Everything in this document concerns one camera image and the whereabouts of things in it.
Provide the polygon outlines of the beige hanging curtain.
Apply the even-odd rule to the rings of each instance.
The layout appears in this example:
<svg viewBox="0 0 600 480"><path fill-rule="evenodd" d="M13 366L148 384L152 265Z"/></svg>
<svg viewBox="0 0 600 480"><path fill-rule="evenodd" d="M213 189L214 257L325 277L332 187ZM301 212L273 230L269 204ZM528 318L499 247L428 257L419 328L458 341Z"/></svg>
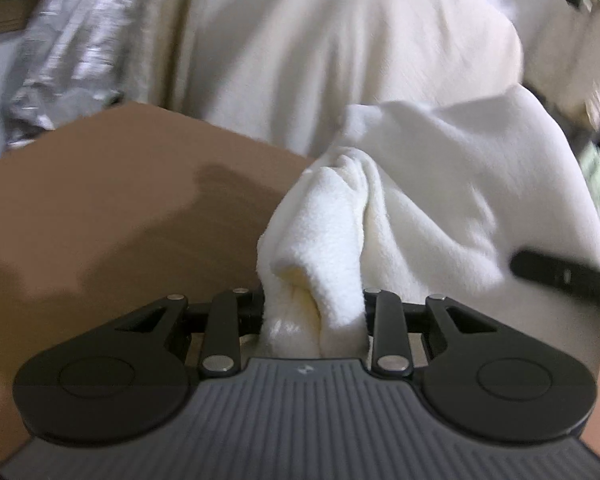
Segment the beige hanging curtain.
<svg viewBox="0 0 600 480"><path fill-rule="evenodd" d="M198 0L140 0L120 76L123 103L168 108L174 101L183 50L193 42Z"/></svg>

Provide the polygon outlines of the white fleece garment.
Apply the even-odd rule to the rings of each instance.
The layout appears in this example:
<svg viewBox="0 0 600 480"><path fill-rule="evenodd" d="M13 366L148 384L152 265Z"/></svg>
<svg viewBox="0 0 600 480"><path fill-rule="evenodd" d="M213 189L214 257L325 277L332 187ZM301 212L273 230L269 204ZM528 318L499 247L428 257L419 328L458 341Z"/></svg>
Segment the white fleece garment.
<svg viewBox="0 0 600 480"><path fill-rule="evenodd" d="M433 108L352 105L258 244L260 349L366 356L363 294L440 292L600 366L600 310L515 278L522 248L600 270L600 218L562 129L525 88Z"/></svg>

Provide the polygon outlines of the silver foil sheet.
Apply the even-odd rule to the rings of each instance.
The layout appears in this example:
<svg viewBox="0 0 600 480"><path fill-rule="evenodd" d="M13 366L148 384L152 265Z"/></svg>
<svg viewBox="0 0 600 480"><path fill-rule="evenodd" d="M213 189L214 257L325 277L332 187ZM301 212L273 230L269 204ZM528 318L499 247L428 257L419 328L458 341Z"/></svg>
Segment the silver foil sheet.
<svg viewBox="0 0 600 480"><path fill-rule="evenodd" d="M7 151L118 104L142 0L42 0L7 72Z"/></svg>

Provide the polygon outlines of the cream fluffy jacket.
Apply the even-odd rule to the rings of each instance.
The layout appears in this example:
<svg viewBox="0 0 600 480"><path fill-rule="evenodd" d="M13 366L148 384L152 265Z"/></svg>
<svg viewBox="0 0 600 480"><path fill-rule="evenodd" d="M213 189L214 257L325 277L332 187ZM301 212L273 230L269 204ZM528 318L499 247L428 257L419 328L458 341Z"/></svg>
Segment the cream fluffy jacket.
<svg viewBox="0 0 600 480"><path fill-rule="evenodd" d="M600 129L600 0L500 0L524 44L524 84L552 110Z"/></svg>

